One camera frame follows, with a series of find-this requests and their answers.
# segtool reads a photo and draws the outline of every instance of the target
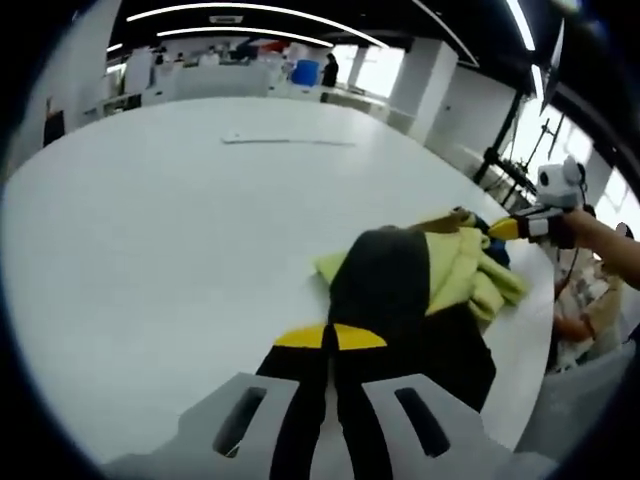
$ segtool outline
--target white table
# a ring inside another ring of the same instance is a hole
[[[223,145],[234,131],[357,145]],[[456,205],[487,221],[504,214],[355,110],[210,99],[126,112],[53,143],[6,187],[2,268],[17,339],[91,458],[149,452],[184,410],[255,371],[278,335],[325,316],[314,257]],[[482,418],[513,448],[544,373],[553,270],[525,242],[509,253],[532,291],[485,335],[497,376]]]

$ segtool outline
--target person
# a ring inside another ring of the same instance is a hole
[[[329,59],[329,63],[327,63],[323,70],[322,86],[335,87],[340,67],[333,53],[328,54],[327,59]]]
[[[610,349],[612,341],[608,337],[612,335],[607,332],[615,330],[612,328],[620,313],[623,280],[634,285],[633,272],[620,268],[617,253],[610,245],[626,240],[622,243],[627,248],[638,246],[631,229],[624,223],[614,231],[585,212],[572,212],[565,223],[574,230],[579,250],[572,262],[575,268],[563,272],[566,276],[554,289],[556,301],[547,363],[547,369],[552,371],[566,368],[567,362],[575,365],[576,360],[585,358],[591,350]],[[594,258],[592,252],[602,259]]]
[[[209,51],[200,57],[198,65],[201,67],[214,67],[220,65],[220,55],[216,52],[213,45],[209,47]]]

